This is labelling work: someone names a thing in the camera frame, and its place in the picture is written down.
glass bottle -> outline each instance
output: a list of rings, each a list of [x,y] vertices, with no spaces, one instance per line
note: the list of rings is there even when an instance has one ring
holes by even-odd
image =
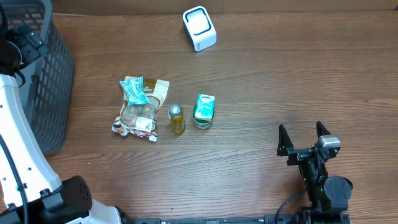
[[[185,121],[183,110],[180,105],[171,105],[169,109],[169,120],[174,134],[183,134],[185,131]]]

white square cube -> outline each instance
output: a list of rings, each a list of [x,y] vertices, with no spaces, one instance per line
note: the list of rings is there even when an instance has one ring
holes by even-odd
[[[197,6],[185,11],[182,19],[185,32],[197,52],[217,42],[216,29],[203,6]]]

wooden table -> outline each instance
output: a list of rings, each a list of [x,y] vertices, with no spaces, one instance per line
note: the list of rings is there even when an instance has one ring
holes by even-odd
[[[48,156],[67,179],[131,217],[253,217],[303,189],[277,157],[278,126],[296,148],[320,120],[341,142],[329,175],[354,183],[353,223],[398,219],[398,14],[300,12],[212,15],[215,46],[194,53],[181,15],[55,17],[76,74],[63,149]],[[126,75],[170,81],[157,143],[111,131]],[[197,94],[216,96],[214,125],[193,125]],[[167,110],[181,104],[185,134]],[[302,197],[286,206],[308,205]]]

plastic crate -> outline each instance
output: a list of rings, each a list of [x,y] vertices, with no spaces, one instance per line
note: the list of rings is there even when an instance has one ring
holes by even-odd
[[[27,120],[44,154],[58,152],[65,141],[74,63],[55,28],[50,0],[0,0],[9,29],[27,24],[46,41],[49,52],[22,70],[19,88]]]

blue packet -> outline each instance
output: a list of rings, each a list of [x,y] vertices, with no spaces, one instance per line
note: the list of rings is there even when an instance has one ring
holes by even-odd
[[[123,80],[120,81],[120,85],[126,93],[128,106],[150,103],[148,97],[142,90],[144,86],[144,77]]]

